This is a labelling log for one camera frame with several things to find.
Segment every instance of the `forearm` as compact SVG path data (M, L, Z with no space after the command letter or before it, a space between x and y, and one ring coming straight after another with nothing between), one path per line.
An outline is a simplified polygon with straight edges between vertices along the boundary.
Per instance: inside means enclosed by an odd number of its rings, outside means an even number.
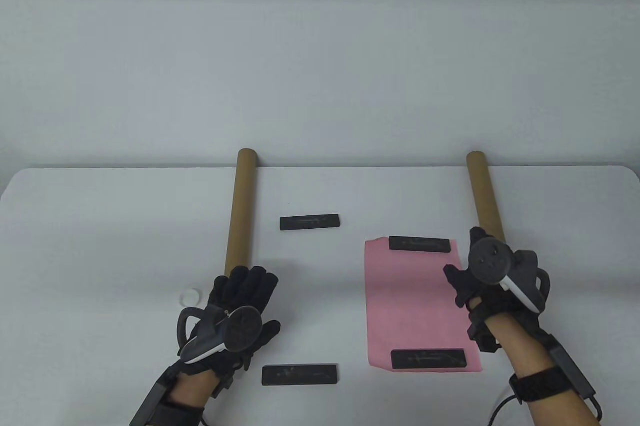
M510 315L500 314L486 321L491 334L502 345L518 378L553 368L542 345L529 336ZM528 403L536 426L596 426L598 421L574 391Z
M213 371L205 371L193 376L181 374L169 393L168 400L183 406L204 408L219 382Z

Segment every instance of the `pink sheet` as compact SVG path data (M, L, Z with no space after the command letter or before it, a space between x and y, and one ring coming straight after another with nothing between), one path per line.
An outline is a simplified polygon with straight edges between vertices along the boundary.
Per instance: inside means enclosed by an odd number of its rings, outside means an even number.
M364 278L366 339L370 365L397 372L482 371L475 342L467 337L467 310L454 303L456 292L442 272L460 268L455 241L450 253L389 250L389 239L366 241ZM393 349L464 349L466 368L393 370Z

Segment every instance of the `glove finger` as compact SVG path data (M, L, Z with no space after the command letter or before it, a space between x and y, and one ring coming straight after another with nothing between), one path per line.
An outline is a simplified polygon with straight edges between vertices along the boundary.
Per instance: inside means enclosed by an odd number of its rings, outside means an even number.
M455 288L462 271L453 266L453 264L445 264L444 268L442 268L442 271L444 271L444 275L446 276L446 280L448 281L448 283Z
M240 288L238 288L233 302L238 305L251 304L251 298L254 296L256 289L258 289L265 273L266 271L262 266L254 266L251 268L246 279L242 282Z
M251 345L249 350L252 353L255 353L260 348L262 348L269 341L274 339L274 336L277 335L281 330L281 324L279 321L272 319L271 321L267 321L267 323L263 324L262 332L258 339L256 339L255 343Z
M222 301L222 291L225 289L225 285L227 284L229 278L226 276L218 276L215 280L213 280L213 289L211 290L211 294L208 296L208 302L212 304L220 304Z
M455 305L458 308L464 307L478 289L479 282L468 270L460 270L447 264L443 268L446 280L455 289Z
M229 275L229 280L224 285L224 290L222 290L222 303L230 304L238 293L238 288L247 278L249 274L249 268L247 266L236 266L231 270L231 274Z
M278 276L274 275L274 273L265 273L249 304L261 313L265 311L277 284Z
M469 244L473 246L477 241L488 236L491 235L487 234L481 227L473 227L469 230Z

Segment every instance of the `gloved hand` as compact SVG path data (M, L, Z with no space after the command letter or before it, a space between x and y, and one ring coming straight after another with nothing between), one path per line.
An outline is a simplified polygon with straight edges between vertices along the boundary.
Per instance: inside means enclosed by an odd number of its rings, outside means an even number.
M469 236L469 250L471 250L477 241L490 235L480 227L473 227L469 232ZM511 314L526 332L533 337L538 337L544 333L538 323L540 314L530 311L511 291L505 291L498 285L484 284L468 268L460 270L452 264L447 264L444 267L444 273L446 280L455 289L455 304L457 307L466 306L466 309L470 311L471 327L467 333L469 334L469 339L478 344L480 351L494 353L500 348L496 343L496 338L484 325L484 321L494 314ZM481 306L472 311L472 308L469 307L469 301L473 298L480 298Z
M216 305L228 312L242 306L252 306L261 314L265 311L267 303L278 284L278 277L273 273L267 273L261 266L254 266L249 270L246 266L236 266L227 278L218 276L213 283L213 289L208 297L208 303ZM199 325L196 324L191 331L190 338L198 334ZM194 364L182 364L180 371L188 374L198 374L211 370L220 380L220 387L214 391L216 397L222 387L228 388L233 382L234 372L242 367L247 371L254 353L267 344L280 332L279 321L267 321L262 326L262 332L258 339L249 348L239 353L221 351L215 353Z
M469 231L470 246L471 247L480 239L486 238L488 235L485 230L480 227L473 227ZM469 300L480 296L480 292L488 287L480 280L478 280L471 271L467 269L458 269L453 264L447 264L444 267L444 274L446 280L455 289L455 305L458 308L466 306L469 309Z

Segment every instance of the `velcro strap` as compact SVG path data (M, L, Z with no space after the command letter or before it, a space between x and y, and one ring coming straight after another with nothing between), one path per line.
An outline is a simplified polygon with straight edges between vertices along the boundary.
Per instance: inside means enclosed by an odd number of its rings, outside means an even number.
M156 406L148 424L152 426L198 426L203 412L204 408L160 403Z
M558 366L524 378L513 375L509 379L509 385L520 403L540 401L572 389L571 383Z
M474 330L481 330L482 326L485 324L485 321L488 320L491 316L496 316L496 314L500 313L507 313L509 312L509 310L509 305L490 305L489 303L485 303L483 301L482 303L477 305L477 307L471 310L471 312L469 313L469 320L474 326Z
M479 328L472 324L466 331L466 335L471 341L475 341L478 349L484 353L495 353L502 348L485 324L480 325Z

